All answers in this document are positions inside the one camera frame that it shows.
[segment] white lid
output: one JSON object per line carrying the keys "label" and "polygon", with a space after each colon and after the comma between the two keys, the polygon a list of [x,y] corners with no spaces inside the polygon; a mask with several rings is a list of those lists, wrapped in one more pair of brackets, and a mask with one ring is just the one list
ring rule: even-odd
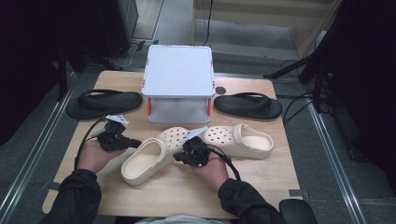
{"label": "white lid", "polygon": [[214,96],[212,50],[208,47],[150,46],[142,93],[158,98]]}

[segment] gray floor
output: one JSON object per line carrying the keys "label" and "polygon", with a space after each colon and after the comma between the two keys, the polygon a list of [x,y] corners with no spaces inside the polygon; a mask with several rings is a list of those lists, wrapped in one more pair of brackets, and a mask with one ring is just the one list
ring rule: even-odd
{"label": "gray floor", "polygon": [[[157,29],[153,39],[160,44],[189,45],[191,43],[192,1],[165,0]],[[205,36],[204,21],[196,23],[196,44],[200,45]],[[287,29],[259,25],[241,25],[228,22],[211,22],[209,38],[210,47],[214,52],[214,68],[217,75],[223,73],[236,74],[248,78],[262,78],[284,67],[286,60],[297,60]],[[131,57],[125,53],[115,62],[127,64],[125,70],[142,70],[145,66],[147,47],[139,52],[132,52]],[[87,89],[91,89],[100,71],[105,68],[90,64],[84,74],[78,74],[78,82],[71,94],[77,97]],[[286,108],[293,97],[307,90],[309,86],[301,85],[298,74],[292,72],[273,80],[276,95]],[[37,147],[35,140],[40,137],[53,108],[56,106],[58,89],[55,88],[42,101],[41,105],[23,123],[15,136],[0,146],[0,196],[2,201],[7,198],[9,188],[15,183],[17,175],[30,153]],[[297,101],[290,107],[288,116],[306,104],[306,100]],[[363,219],[351,217],[343,186],[334,172],[329,160],[329,151],[324,146],[322,130],[314,118],[323,120],[326,132],[347,181],[352,187],[352,195],[358,199]],[[37,223],[44,215],[41,211],[47,191],[42,189],[43,181],[51,181],[55,176],[68,142],[77,126],[75,120],[65,113],[59,117],[58,124],[53,128],[49,141],[37,155],[35,166],[26,170],[32,172],[29,181],[20,186],[21,195],[17,195],[15,207],[10,207],[12,214],[4,219],[8,223]],[[290,144],[296,173],[301,190],[305,193],[319,223],[395,223],[395,195],[391,191],[384,174],[371,163],[358,163],[350,159],[345,139],[331,115],[317,115],[307,107],[302,113],[285,125]],[[94,223],[113,223],[114,217],[98,216]]]}

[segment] metal floor strip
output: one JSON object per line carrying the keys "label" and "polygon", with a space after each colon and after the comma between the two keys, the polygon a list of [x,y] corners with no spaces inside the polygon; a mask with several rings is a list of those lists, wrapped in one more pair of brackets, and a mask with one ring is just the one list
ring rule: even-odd
{"label": "metal floor strip", "polygon": [[312,104],[309,105],[309,111],[315,126],[318,129],[320,140],[322,141],[322,144],[325,148],[327,158],[329,159],[330,166],[332,167],[332,172],[334,173],[335,179],[337,180],[338,186],[340,187],[353,223],[367,223],[364,214],[361,211],[361,206],[355,195],[355,191],[353,190],[343,165],[337,156],[337,152],[335,151],[335,148],[332,144],[332,139],[326,130],[326,125],[324,124],[321,115],[317,113]]}
{"label": "metal floor strip", "polygon": [[20,172],[15,178],[14,182],[8,189],[6,198],[0,207],[0,223],[7,223],[11,218],[12,212],[15,209],[23,191],[25,190],[30,177],[32,176],[35,168],[43,154],[52,133],[58,124],[58,121],[64,112],[67,102],[73,92],[74,86],[76,84],[77,75],[72,73],[70,77],[70,88],[61,102],[58,102],[54,107],[46,125],[44,126],[41,134],[38,136],[29,156],[27,157],[25,163],[23,164]]}

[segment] white box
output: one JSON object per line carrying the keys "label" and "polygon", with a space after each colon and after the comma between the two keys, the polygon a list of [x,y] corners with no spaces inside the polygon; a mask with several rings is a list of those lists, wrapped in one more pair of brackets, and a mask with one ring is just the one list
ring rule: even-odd
{"label": "white box", "polygon": [[148,97],[148,120],[152,123],[208,123],[215,95],[212,50],[150,46],[142,93]]}

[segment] forearm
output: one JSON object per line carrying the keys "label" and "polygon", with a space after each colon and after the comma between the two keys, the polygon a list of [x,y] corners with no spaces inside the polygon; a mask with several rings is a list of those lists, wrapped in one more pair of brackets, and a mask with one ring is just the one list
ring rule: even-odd
{"label": "forearm", "polygon": [[92,223],[102,192],[96,174],[88,170],[75,170],[59,188],[51,211],[41,223]]}
{"label": "forearm", "polygon": [[228,179],[219,189],[221,207],[237,216],[239,223],[286,223],[279,212],[243,181]]}

